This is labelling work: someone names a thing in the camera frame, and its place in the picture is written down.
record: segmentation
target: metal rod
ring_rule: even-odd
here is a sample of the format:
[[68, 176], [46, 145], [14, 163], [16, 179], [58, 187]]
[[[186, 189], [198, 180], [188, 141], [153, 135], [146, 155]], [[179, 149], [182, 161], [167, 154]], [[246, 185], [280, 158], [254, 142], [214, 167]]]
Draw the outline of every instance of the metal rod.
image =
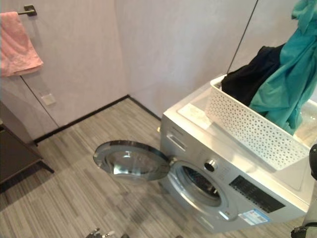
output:
[[26, 5], [24, 6], [23, 12], [18, 12], [18, 15], [28, 15], [28, 16], [36, 16], [37, 12], [35, 10], [35, 7], [33, 5]]
[[30, 14], [35, 12], [34, 10], [24, 11], [24, 12], [18, 12], [18, 15], [24, 15], [24, 14]]

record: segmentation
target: dark clothing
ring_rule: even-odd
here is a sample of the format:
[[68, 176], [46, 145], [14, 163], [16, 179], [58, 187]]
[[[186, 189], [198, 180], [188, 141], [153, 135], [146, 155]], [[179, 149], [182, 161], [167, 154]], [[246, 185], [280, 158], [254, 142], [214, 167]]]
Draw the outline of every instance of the dark clothing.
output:
[[282, 47], [263, 46], [248, 65], [229, 73], [222, 80], [223, 92], [249, 106], [259, 87], [279, 68]]

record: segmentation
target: wall socket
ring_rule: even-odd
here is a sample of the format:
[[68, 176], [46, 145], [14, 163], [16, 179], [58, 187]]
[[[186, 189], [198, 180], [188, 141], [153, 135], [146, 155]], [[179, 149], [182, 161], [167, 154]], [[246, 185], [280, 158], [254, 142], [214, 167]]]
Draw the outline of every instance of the wall socket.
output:
[[56, 103], [56, 100], [55, 100], [54, 96], [51, 93], [49, 93], [47, 95], [44, 95], [41, 98], [42, 98], [42, 100], [43, 100], [43, 102], [45, 103], [46, 106], [49, 106], [49, 105], [52, 105], [52, 104]]

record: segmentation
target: washing machine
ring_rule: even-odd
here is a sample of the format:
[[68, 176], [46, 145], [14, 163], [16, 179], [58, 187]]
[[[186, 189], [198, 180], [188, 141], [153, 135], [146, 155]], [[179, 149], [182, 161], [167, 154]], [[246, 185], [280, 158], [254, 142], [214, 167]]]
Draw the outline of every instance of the washing machine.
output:
[[160, 150], [110, 141], [96, 149], [95, 163], [121, 182], [158, 180], [212, 233], [305, 215], [314, 188], [308, 159], [274, 170], [206, 117], [209, 88], [163, 114]]

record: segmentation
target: sticker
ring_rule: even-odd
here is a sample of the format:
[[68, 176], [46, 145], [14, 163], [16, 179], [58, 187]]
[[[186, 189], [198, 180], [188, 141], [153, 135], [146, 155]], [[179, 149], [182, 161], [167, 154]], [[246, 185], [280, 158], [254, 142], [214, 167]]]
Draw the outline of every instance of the sticker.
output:
[[191, 120], [202, 129], [206, 130], [211, 125], [211, 122], [206, 116], [205, 112], [195, 107], [193, 104], [187, 104], [186, 106], [178, 110], [178, 113]]
[[239, 217], [241, 217], [251, 226], [270, 221], [270, 219], [264, 213], [260, 212], [257, 209], [253, 209], [245, 213], [240, 213]]

